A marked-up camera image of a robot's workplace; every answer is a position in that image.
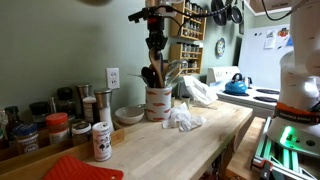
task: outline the electrical outlet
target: electrical outlet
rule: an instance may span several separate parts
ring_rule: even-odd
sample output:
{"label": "electrical outlet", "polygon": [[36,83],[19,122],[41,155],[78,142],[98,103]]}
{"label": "electrical outlet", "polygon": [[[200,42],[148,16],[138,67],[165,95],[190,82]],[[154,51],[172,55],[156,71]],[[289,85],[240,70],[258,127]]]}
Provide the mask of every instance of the electrical outlet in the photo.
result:
{"label": "electrical outlet", "polygon": [[120,88],[119,68],[106,68],[106,77],[109,89]]}

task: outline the wooden spoon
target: wooden spoon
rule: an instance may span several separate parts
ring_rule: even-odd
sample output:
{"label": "wooden spoon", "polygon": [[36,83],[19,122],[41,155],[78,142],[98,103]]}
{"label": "wooden spoon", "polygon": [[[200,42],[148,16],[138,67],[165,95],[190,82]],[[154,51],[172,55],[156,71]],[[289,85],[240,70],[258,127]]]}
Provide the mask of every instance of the wooden spoon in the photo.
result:
{"label": "wooden spoon", "polygon": [[163,83],[162,73],[161,73],[162,62],[161,62],[161,60],[156,59],[155,56],[156,56],[155,50],[150,49],[149,50],[149,59],[150,59],[150,62],[154,68],[154,71],[156,72],[156,77],[157,77],[156,80],[158,81],[160,88],[164,88],[164,83]]}

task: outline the tea kettle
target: tea kettle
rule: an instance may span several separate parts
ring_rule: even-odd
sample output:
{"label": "tea kettle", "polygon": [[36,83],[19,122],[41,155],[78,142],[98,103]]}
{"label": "tea kettle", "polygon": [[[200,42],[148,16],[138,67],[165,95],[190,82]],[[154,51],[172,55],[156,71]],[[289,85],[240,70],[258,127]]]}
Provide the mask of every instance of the tea kettle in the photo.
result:
{"label": "tea kettle", "polygon": [[225,85],[225,92],[227,94],[245,94],[248,89],[248,86],[243,82],[242,75],[236,73],[232,80]]}

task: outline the hanging pan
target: hanging pan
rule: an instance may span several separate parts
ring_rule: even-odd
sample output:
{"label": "hanging pan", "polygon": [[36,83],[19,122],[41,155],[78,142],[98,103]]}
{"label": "hanging pan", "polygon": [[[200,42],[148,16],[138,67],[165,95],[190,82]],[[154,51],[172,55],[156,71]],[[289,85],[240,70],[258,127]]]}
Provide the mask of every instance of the hanging pan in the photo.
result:
{"label": "hanging pan", "polygon": [[234,3],[234,6],[231,8],[231,19],[234,23],[240,24],[243,21],[242,12],[237,7],[238,0]]}
{"label": "hanging pan", "polygon": [[[211,11],[217,11],[224,7],[224,3],[222,0],[212,0],[211,1]],[[222,11],[218,13],[216,16],[213,16],[214,21],[219,26],[224,26],[227,23],[227,14],[226,11]]]}

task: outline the black lid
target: black lid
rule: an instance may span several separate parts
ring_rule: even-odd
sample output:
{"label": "black lid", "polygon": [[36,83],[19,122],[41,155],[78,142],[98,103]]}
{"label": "black lid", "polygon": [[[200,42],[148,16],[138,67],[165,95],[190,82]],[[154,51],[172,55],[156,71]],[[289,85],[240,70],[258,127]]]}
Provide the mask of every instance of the black lid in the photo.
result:
{"label": "black lid", "polygon": [[33,115],[47,114],[49,112],[47,102],[35,102],[30,104],[29,107]]}
{"label": "black lid", "polygon": [[57,90],[57,95],[60,100],[71,100],[72,89],[70,87],[62,87]]}
{"label": "black lid", "polygon": [[4,111],[8,115],[8,114],[13,114],[13,113],[19,112],[19,109],[17,106],[9,106],[9,107],[4,108]]}

